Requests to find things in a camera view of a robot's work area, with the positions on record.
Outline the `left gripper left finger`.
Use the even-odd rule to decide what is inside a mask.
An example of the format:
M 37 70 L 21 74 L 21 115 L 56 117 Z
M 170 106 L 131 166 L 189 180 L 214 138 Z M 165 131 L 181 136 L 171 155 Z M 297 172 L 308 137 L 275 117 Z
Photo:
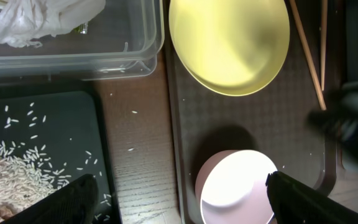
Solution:
M 85 174 L 3 223 L 91 223 L 97 199 L 97 181 L 93 175 Z

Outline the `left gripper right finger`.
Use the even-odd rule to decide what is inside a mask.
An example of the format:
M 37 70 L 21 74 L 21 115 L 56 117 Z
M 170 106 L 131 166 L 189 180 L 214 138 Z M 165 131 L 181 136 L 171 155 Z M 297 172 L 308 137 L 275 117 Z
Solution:
M 280 171 L 265 183 L 270 206 L 278 224 L 358 224 L 358 213 L 322 195 Z

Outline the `pink bowl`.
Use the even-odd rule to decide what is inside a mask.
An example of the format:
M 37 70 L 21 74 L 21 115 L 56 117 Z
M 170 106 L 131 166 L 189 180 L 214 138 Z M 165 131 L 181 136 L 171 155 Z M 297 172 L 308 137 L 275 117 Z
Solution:
M 254 150 L 227 150 L 211 156 L 195 184 L 203 223 L 269 223 L 273 211 L 265 183 L 275 171 L 269 157 Z

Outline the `rice food scraps pile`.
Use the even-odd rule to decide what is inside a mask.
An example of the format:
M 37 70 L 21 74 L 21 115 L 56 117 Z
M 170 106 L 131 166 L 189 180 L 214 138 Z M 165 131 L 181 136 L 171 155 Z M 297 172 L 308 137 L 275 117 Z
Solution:
M 22 159 L 0 156 L 0 221 L 3 212 L 21 212 L 58 190 Z

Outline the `yellow plate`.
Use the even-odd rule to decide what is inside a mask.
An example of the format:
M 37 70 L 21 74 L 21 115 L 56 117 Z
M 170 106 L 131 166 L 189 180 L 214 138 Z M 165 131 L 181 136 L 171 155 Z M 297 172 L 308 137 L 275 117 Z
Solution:
M 168 20 L 183 66 L 222 95 L 263 89 L 287 57 L 290 21 L 284 0 L 172 0 Z

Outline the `green snack wrapper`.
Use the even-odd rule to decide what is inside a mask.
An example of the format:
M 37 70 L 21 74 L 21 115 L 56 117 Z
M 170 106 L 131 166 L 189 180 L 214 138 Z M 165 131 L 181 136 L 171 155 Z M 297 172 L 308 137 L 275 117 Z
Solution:
M 73 29 L 76 33 L 87 34 L 88 33 L 88 23 L 81 24 L 80 26 Z

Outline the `white napkin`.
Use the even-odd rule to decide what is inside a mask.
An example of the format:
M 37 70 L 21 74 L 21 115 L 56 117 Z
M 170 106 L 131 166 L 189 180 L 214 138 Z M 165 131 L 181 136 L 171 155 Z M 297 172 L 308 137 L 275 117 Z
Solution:
M 0 12 L 0 44 L 41 47 L 39 38 L 68 34 L 96 17 L 105 0 L 8 1 Z

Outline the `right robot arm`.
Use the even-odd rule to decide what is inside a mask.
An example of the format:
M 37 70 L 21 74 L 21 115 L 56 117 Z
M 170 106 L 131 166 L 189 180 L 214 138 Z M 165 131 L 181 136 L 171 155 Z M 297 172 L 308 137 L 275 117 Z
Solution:
M 358 164 L 358 85 L 331 90 L 325 97 L 327 108 L 310 111 L 308 124 L 336 141 Z

